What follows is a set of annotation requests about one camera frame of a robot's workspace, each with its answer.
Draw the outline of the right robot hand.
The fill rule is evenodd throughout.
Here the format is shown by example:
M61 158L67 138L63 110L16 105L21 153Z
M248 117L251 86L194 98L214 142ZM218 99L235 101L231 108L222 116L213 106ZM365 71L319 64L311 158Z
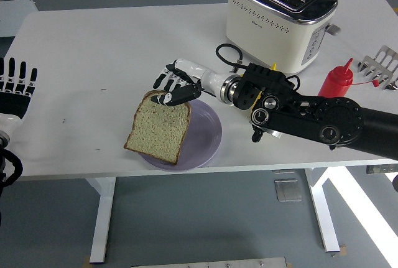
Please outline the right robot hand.
M222 103L232 105L228 98L228 90L238 78L236 74L220 74L193 61L180 58L166 65L153 85L153 88L157 89L166 81L166 93L155 95L150 100L164 106L176 106L197 99L205 92Z

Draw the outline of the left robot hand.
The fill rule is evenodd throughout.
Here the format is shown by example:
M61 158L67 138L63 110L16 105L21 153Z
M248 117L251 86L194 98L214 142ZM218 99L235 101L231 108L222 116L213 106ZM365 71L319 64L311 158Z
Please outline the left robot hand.
M14 58L10 58L7 65L1 58L2 133L11 136L11 133L22 124L35 91L37 73L37 69L33 68L30 71L30 78L27 78L26 62L21 62L17 69Z

